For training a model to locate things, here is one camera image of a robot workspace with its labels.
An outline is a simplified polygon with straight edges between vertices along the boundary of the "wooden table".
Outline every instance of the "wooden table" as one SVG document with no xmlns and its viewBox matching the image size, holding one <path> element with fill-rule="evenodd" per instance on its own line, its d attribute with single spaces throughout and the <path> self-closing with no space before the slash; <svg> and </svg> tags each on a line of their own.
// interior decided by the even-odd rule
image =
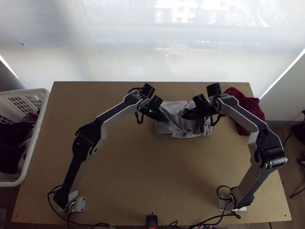
<svg viewBox="0 0 305 229">
<path fill-rule="evenodd" d="M 164 101 L 191 100 L 206 94 L 211 83 L 155 82 Z M 55 82 L 26 179 L 21 184 L 12 221 L 65 224 L 47 202 L 47 193 L 62 184 L 72 159 L 75 131 L 120 103 L 128 90 L 142 83 Z M 221 83 L 252 97 L 248 83 Z M 248 137 L 239 136 L 233 121 L 223 117 L 210 136 L 193 139 L 156 137 L 148 117 L 138 125 L 128 115 L 111 126 L 99 155 L 90 161 L 79 193 L 87 197 L 81 223 L 144 225 L 152 212 L 160 225 L 179 220 L 198 223 L 219 215 L 216 188 L 237 186 L 250 167 Z M 241 219 L 225 217 L 222 224 L 291 220 L 278 171 L 255 193 Z"/>
</svg>

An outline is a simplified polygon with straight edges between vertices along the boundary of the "dark red cloth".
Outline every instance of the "dark red cloth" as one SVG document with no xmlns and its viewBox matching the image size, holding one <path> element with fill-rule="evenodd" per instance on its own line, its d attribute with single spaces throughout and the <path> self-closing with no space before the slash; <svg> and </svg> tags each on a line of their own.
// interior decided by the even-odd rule
<svg viewBox="0 0 305 229">
<path fill-rule="evenodd" d="M 230 87 L 228 88 L 224 94 L 232 95 L 234 96 L 237 100 L 239 105 L 249 111 L 251 114 L 255 115 L 259 119 L 263 120 L 264 122 L 266 121 L 265 119 L 265 114 L 262 112 L 259 106 L 259 99 L 258 98 L 248 98 L 244 96 L 243 93 L 241 93 L 239 90 L 237 90 L 235 87 Z M 237 131 L 239 135 L 245 135 L 249 136 L 250 133 L 243 128 L 241 125 L 239 125 L 237 122 L 235 122 Z"/>
</svg>

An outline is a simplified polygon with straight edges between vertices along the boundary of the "laundry basket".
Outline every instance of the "laundry basket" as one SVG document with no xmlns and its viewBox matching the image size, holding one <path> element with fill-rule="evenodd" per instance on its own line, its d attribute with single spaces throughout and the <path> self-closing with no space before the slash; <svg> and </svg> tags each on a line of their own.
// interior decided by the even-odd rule
<svg viewBox="0 0 305 229">
<path fill-rule="evenodd" d="M 20 122 L 22 117 L 30 111 L 37 112 L 38 108 L 41 108 L 19 178 L 12 182 L 4 181 L 0 178 L 0 187 L 17 186 L 26 177 L 48 99 L 49 92 L 46 89 L 21 89 L 0 92 L 0 125 Z"/>
</svg>

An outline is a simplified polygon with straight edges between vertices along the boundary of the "metal mounting plate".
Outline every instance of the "metal mounting plate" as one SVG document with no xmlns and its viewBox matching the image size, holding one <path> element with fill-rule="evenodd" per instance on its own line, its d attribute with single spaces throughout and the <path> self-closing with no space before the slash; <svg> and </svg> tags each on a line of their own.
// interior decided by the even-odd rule
<svg viewBox="0 0 305 229">
<path fill-rule="evenodd" d="M 219 210 L 223 211 L 223 209 L 225 208 L 226 204 L 229 202 L 229 200 L 222 200 L 220 198 L 218 198 L 218 205 L 219 205 Z M 226 211 L 246 211 L 247 207 L 242 207 L 242 208 L 237 208 L 237 209 L 232 209 L 233 208 L 233 202 L 229 203 L 226 207 Z"/>
<path fill-rule="evenodd" d="M 85 210 L 85 205 L 86 205 L 86 197 L 78 197 L 75 208 L 72 210 L 72 212 L 83 212 Z M 58 207 L 57 211 L 62 212 L 64 210 Z"/>
</svg>

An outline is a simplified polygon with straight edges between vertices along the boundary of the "gray cloth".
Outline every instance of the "gray cloth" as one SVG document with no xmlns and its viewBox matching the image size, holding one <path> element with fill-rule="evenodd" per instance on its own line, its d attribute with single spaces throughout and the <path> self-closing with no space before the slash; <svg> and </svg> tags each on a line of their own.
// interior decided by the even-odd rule
<svg viewBox="0 0 305 229">
<path fill-rule="evenodd" d="M 156 121 L 155 134 L 157 136 L 177 138 L 210 135 L 212 132 L 210 119 L 207 118 L 205 122 L 183 119 L 181 116 L 184 113 L 185 108 L 189 110 L 195 108 L 194 101 L 163 102 L 160 106 L 160 110 L 164 112 L 169 119 L 169 122 L 160 123 Z"/>
</svg>

